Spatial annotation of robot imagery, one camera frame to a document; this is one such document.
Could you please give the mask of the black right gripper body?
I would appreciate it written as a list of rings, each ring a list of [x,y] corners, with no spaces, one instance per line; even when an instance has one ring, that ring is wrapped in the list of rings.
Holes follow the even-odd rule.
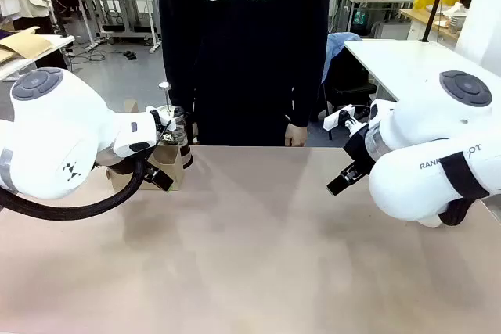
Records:
[[[370,156],[365,144],[368,126],[364,125],[354,133],[346,143],[344,151],[352,158],[353,162],[346,169],[348,177],[363,177],[372,170],[375,160]]]

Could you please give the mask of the person's right forearm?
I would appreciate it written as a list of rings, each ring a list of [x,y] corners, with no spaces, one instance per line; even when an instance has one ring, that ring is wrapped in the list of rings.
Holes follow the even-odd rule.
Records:
[[[195,81],[192,63],[185,65],[185,60],[173,48],[162,42],[163,63],[166,81],[170,84],[170,100],[174,106],[181,107],[191,124],[196,123]]]

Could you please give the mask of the blue cloth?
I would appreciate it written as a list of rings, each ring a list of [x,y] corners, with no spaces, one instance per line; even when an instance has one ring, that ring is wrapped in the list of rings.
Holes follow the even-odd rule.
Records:
[[[352,32],[337,32],[328,34],[326,42],[325,63],[323,67],[323,75],[321,80],[322,84],[327,78],[327,74],[329,72],[332,59],[341,53],[341,51],[345,47],[345,43],[347,41],[361,41],[361,40],[362,38],[360,36]]]

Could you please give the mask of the person in black sweater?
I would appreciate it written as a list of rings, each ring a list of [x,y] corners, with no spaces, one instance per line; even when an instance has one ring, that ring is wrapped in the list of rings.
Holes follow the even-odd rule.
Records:
[[[159,0],[162,42],[192,63],[201,145],[285,146],[294,65],[325,45],[329,0]]]

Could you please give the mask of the brown cardboard sheet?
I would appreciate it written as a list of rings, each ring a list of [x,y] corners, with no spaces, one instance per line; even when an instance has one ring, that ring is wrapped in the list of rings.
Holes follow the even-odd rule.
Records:
[[[17,31],[0,39],[0,63],[15,58],[33,59],[47,52],[53,44],[35,33],[35,29]]]

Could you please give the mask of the black stand pole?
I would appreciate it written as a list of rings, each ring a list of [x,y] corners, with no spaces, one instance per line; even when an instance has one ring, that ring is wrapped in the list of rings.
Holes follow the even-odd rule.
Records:
[[[437,13],[440,1],[441,0],[434,0],[434,3],[433,3],[432,8],[431,8],[431,13],[430,13],[430,15],[428,17],[428,21],[427,21],[427,24],[426,24],[426,28],[425,28],[424,34],[423,34],[423,36],[421,38],[421,41],[423,43],[428,43],[428,38],[429,38],[429,35],[430,35],[430,32],[431,32],[431,28],[432,28],[432,25],[433,25],[433,22],[434,22],[434,18],[436,16],[436,13]]]

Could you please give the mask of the brown cardboard cup carrier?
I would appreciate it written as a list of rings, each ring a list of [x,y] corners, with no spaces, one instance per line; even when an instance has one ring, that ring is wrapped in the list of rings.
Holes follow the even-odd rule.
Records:
[[[124,109],[126,113],[137,113],[139,111],[138,103],[134,99],[127,99],[124,101]],[[176,106],[167,105],[161,106],[159,113],[161,115],[181,115],[181,110],[177,110]],[[177,145],[164,145],[160,142],[159,146],[156,147],[153,154],[150,156],[148,161],[161,169],[166,175],[168,175],[173,183],[170,187],[171,191],[176,191],[180,189],[184,178],[184,167],[182,163],[181,147]],[[123,189],[130,181],[132,174],[122,175],[112,171],[110,168],[106,169],[106,178],[112,185],[113,189],[119,190]],[[156,185],[143,181],[140,185],[139,190],[160,190]]]

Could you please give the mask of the white side table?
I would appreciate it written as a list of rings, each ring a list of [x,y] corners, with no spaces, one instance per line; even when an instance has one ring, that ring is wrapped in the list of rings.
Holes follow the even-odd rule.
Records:
[[[363,39],[345,47],[377,83],[377,99],[398,101],[421,89],[426,79],[447,70],[462,70],[484,81],[494,100],[501,99],[501,78],[435,42]]]

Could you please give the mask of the person's left forearm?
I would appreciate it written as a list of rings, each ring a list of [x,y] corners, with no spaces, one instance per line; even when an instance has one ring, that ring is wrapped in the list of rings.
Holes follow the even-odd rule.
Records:
[[[293,109],[289,117],[292,125],[296,127],[308,125],[323,78],[325,55],[325,45],[303,50],[294,65],[294,75],[291,81]]]

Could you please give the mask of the wooden table with dishes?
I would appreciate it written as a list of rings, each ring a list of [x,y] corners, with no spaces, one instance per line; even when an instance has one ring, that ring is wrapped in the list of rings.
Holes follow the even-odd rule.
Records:
[[[416,21],[417,23],[427,26],[429,17],[431,13],[426,9],[400,9],[399,13],[401,16]],[[432,22],[431,29],[436,31],[439,35],[444,38],[451,39],[453,41],[458,41],[461,31],[452,32],[450,28],[446,25],[449,19],[443,15],[436,15]]]

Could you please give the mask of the person's left hand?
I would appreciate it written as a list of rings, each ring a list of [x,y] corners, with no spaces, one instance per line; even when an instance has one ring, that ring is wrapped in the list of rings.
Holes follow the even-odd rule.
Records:
[[[291,123],[287,125],[285,131],[285,146],[286,147],[304,147],[308,138],[308,129],[306,127],[298,127]]]

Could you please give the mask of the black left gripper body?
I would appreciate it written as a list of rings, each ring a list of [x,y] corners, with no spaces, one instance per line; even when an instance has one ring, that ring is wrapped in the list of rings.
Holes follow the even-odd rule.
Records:
[[[133,178],[142,178],[146,168],[146,161],[142,156],[135,154],[124,158],[118,163],[107,166],[107,168],[116,174],[132,174]]]

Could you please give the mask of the white table with cardboard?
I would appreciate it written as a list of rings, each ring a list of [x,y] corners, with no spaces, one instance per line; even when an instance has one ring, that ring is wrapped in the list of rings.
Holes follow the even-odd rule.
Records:
[[[75,41],[74,36],[16,32],[0,40],[0,82],[19,77],[19,72],[48,54]]]

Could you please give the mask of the glass french press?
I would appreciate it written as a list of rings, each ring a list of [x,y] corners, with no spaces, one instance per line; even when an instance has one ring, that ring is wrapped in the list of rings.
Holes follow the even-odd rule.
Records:
[[[169,120],[171,123],[165,131],[160,143],[162,145],[177,146],[182,158],[184,169],[193,163],[193,155],[190,148],[189,125],[186,121],[186,112],[181,106],[175,106],[170,99],[171,85],[163,81],[158,84],[163,92],[165,104],[157,107],[161,120]]]

